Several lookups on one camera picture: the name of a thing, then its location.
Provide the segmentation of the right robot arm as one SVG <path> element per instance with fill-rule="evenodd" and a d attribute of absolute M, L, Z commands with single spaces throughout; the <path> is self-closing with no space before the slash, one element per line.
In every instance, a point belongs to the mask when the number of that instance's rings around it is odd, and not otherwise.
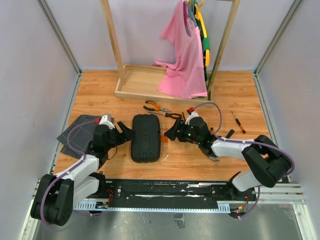
<path fill-rule="evenodd" d="M 245 160 L 249 170 L 236 173 L 226 184 L 227 196 L 232 200 L 240 199 L 251 188 L 272 188 L 295 169 L 293 159 L 267 136 L 259 135 L 250 140 L 217 136 L 211 133 L 196 111 L 191 112 L 186 120 L 177 119 L 164 135 L 172 141 L 196 144 L 210 159 L 232 157 Z"/>

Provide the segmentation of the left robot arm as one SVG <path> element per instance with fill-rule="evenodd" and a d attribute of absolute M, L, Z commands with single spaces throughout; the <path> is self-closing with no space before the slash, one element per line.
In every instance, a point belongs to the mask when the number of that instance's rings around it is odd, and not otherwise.
<path fill-rule="evenodd" d="M 91 195 L 101 198 L 107 193 L 106 178 L 96 171 L 109 160 L 109 151 L 131 141 L 135 131 L 121 121 L 113 124 L 109 114 L 91 123 L 94 125 L 93 137 L 86 149 L 71 145 L 74 132 L 86 123 L 80 123 L 69 131 L 67 145 L 80 155 L 80 159 L 56 175 L 45 174 L 40 179 L 30 210 L 33 219 L 41 220 L 45 225 L 63 226 L 82 200 Z"/>

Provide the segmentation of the black plastic tool case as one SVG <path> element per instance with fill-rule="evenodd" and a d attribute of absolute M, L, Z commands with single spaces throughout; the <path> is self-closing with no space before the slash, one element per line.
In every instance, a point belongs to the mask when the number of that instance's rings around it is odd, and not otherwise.
<path fill-rule="evenodd" d="M 137 114 L 132 120 L 131 159 L 136 163 L 153 163 L 161 156 L 161 126 L 154 114 Z"/>

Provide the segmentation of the orange black pliers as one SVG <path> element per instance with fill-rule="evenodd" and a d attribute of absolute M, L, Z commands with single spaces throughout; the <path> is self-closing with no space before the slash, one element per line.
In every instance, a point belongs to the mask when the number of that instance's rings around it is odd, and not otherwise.
<path fill-rule="evenodd" d="M 147 111 L 162 111 L 162 112 L 168 112 L 170 113 L 171 110 L 165 108 L 165 107 L 162 107 L 161 105 L 159 105 L 158 103 L 154 102 L 154 101 L 151 101 L 151 100 L 146 100 L 145 101 L 146 104 L 149 104 L 149 105 L 152 105 L 152 107 L 148 107 L 146 105 L 143 106 L 143 108 Z"/>

